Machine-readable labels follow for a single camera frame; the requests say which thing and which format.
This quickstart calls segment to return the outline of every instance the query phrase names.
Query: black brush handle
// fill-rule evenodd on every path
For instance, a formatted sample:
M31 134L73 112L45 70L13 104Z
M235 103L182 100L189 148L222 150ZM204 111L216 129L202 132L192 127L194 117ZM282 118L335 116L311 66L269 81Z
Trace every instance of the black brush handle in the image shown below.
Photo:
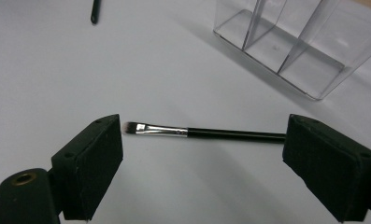
M90 17L90 20L92 21L92 24L94 25L98 23L98 16L100 14L100 6L101 6L101 0L93 1L92 16Z
M244 140L267 143L284 143L285 133L255 133L213 129L188 128L188 137L191 138L213 138L213 139L230 139Z

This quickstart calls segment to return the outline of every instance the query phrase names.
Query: clear acrylic organizer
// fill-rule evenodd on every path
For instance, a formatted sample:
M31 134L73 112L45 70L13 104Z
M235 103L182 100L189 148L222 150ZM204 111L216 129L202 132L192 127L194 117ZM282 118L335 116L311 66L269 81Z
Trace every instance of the clear acrylic organizer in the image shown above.
M371 57L371 0L217 0L214 34L320 100Z

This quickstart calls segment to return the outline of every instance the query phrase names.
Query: brass insert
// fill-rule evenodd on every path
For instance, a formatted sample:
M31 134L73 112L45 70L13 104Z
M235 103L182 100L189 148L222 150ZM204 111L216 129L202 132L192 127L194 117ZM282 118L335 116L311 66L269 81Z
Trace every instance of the brass insert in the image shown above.
M36 173L25 173L25 174L21 174L21 175L16 176L12 180L11 183L14 186L21 186L21 185L28 184L35 179L36 179Z

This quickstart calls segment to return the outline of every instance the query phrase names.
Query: silver ferrule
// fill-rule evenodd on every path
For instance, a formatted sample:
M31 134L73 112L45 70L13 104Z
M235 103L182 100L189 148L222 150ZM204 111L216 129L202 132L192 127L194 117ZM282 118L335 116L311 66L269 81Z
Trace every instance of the silver ferrule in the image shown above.
M186 137L188 136L188 129L138 123L136 125L136 134L153 134Z

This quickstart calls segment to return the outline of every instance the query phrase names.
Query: white table surface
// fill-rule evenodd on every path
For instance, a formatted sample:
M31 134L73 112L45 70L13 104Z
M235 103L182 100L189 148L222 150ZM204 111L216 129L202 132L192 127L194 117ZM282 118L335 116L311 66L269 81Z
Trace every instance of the white table surface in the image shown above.
M215 0L0 0L0 183L95 119L285 133L291 113L371 148L371 59L323 101L212 34ZM281 145L124 135L91 223L336 223ZM371 212L364 223L371 223Z

